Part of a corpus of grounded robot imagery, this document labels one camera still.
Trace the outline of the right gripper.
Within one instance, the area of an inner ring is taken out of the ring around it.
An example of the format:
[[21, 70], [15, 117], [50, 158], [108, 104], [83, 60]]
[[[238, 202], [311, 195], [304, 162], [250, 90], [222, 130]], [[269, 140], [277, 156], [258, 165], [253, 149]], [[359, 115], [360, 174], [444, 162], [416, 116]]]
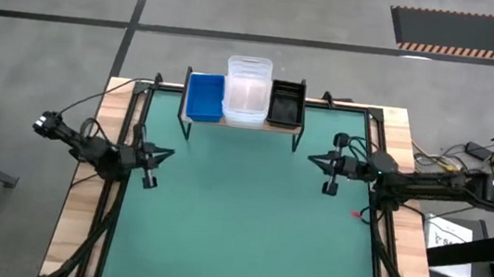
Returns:
[[359, 156], [365, 157], [365, 144], [363, 138], [341, 132], [334, 136], [333, 146], [334, 150], [321, 155], [309, 155], [308, 160], [329, 175], [329, 180], [322, 186], [322, 193], [335, 196], [338, 190], [337, 176], [360, 181], [365, 178], [365, 163], [359, 159]]

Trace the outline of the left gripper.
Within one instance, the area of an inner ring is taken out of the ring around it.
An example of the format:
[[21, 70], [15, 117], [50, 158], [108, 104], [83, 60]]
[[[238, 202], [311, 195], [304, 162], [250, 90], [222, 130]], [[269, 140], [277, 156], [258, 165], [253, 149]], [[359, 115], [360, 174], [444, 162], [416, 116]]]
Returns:
[[166, 158], [173, 156], [174, 151], [172, 148], [157, 147], [155, 144], [140, 140], [135, 145], [119, 147], [120, 164], [125, 170], [142, 169], [144, 171], [143, 187], [152, 189], [158, 186], [153, 169]]

